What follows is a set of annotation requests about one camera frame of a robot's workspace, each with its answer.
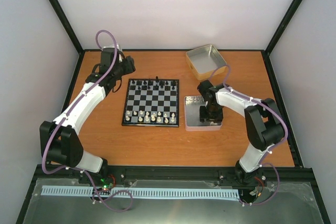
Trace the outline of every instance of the metal sheet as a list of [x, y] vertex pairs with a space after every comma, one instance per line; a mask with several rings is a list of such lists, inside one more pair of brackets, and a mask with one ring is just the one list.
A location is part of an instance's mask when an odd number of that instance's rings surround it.
[[199, 107], [205, 106], [201, 95], [192, 95], [184, 98], [185, 127], [188, 131], [217, 131], [222, 123], [200, 121]]
[[[284, 186], [274, 199], [256, 207], [209, 199], [135, 199], [131, 210], [116, 213], [102, 204], [93, 205], [89, 197], [37, 196], [32, 198], [24, 223], [323, 223], [308, 184], [281, 184]], [[37, 185], [34, 195], [41, 192], [41, 186], [41, 183]], [[260, 201], [270, 193], [265, 189]], [[129, 202], [129, 199], [116, 198], [108, 205], [122, 209]]]

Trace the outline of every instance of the wooden tabletop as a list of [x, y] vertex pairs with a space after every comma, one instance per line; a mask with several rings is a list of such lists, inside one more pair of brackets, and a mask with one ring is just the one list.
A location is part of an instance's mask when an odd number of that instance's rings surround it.
[[[274, 98], [260, 52], [221, 54], [232, 68], [227, 81], [230, 86], [255, 98]], [[234, 166], [249, 143], [241, 115], [224, 108], [219, 131], [185, 130], [184, 97], [199, 95], [199, 81], [186, 64], [185, 52], [134, 51], [125, 55], [134, 58], [136, 71], [124, 76], [121, 89], [109, 93], [85, 121], [79, 134], [84, 150], [106, 158], [110, 165]], [[99, 62], [100, 52], [85, 53], [71, 100]], [[215, 76], [212, 83], [221, 83], [225, 73]], [[180, 127], [121, 126], [128, 79], [155, 76], [180, 80]], [[294, 166], [287, 143], [276, 148], [266, 161], [276, 166]]]

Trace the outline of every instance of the metal tray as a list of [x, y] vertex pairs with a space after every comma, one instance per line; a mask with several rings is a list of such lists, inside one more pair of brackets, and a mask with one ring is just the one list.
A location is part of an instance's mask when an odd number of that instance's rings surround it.
[[211, 74], [215, 69], [226, 66], [226, 61], [213, 45], [199, 47], [186, 54], [198, 74]]
[[199, 107], [205, 106], [201, 95], [192, 95], [184, 98], [185, 129], [187, 131], [218, 131], [222, 123], [200, 121]]

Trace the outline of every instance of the open tin box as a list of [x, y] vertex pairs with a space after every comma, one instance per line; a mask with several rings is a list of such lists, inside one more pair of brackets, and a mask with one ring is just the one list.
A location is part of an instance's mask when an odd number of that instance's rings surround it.
[[186, 61], [197, 80], [210, 77], [215, 69], [215, 74], [223, 73], [226, 61], [213, 45], [206, 45], [188, 51]]

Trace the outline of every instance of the black aluminum frame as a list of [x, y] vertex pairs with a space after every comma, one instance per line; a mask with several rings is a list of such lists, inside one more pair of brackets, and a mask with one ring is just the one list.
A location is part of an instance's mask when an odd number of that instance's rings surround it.
[[[70, 87], [64, 102], [63, 109], [69, 105], [71, 95], [73, 92], [73, 88], [75, 86], [77, 76], [84, 58], [84, 54], [86, 51], [100, 51], [96, 49], [83, 49], [74, 30], [72, 29], [64, 11], [62, 10], [58, 0], [49, 0], [55, 13], [60, 19], [64, 29], [66, 30], [69, 38], [71, 39], [74, 47], [76, 48], [79, 58], [76, 64], [75, 71], [73, 73]], [[220, 51], [260, 51], [262, 58], [264, 60], [265, 68], [269, 77], [269, 81], [275, 96], [275, 100], [278, 104], [279, 111], [281, 113], [282, 118], [288, 125], [288, 144], [290, 146], [293, 162], [295, 167], [277, 168], [281, 181], [285, 182], [309, 182], [312, 186], [313, 193], [315, 195], [317, 204], [319, 206], [319, 210], [322, 215], [322, 219], [324, 223], [330, 223], [327, 211], [325, 209], [320, 190], [318, 188], [314, 173], [311, 168], [304, 168], [303, 162], [298, 150], [298, 146], [292, 131], [292, 127], [288, 118], [288, 114], [285, 108], [284, 101], [281, 96], [281, 92], [277, 83], [277, 79], [274, 74], [274, 70], [272, 67], [272, 63], [270, 61], [270, 55], [273, 49], [275, 48], [277, 42], [279, 41], [281, 35], [284, 33], [287, 25], [301, 4], [302, 0], [293, 0], [290, 4], [286, 14], [284, 15], [281, 23], [279, 24], [277, 30], [275, 31], [271, 41], [269, 42], [267, 48], [265, 50], [235, 50], [235, 49], [227, 49]], [[130, 49], [129, 51], [187, 51], [190, 49]], [[55, 168], [56, 165], [47, 165], [49, 169]], [[128, 182], [131, 182], [134, 179], [147, 179], [147, 180], [201, 180], [201, 181], [213, 181], [218, 182], [221, 185], [232, 186], [228, 181], [223, 181], [219, 179], [221, 174], [225, 174], [227, 172], [232, 172], [233, 167], [158, 167], [158, 166], [109, 166], [110, 173], [114, 174], [117, 180], [117, 184], [126, 185]], [[264, 175], [268, 178], [268, 180], [276, 180], [274, 171], [271, 168], [262, 168]], [[34, 187], [36, 185], [36, 180], [39, 178], [79, 178], [80, 181], [86, 183], [86, 179], [75, 170], [60, 170], [59, 172], [46, 175], [41, 170], [41, 165], [37, 165], [34, 176], [32, 178], [30, 187], [28, 189], [25, 201], [23, 203], [22, 209], [17, 219], [17, 224], [23, 223], [24, 217], [30, 202], [30, 198], [34, 191]]]

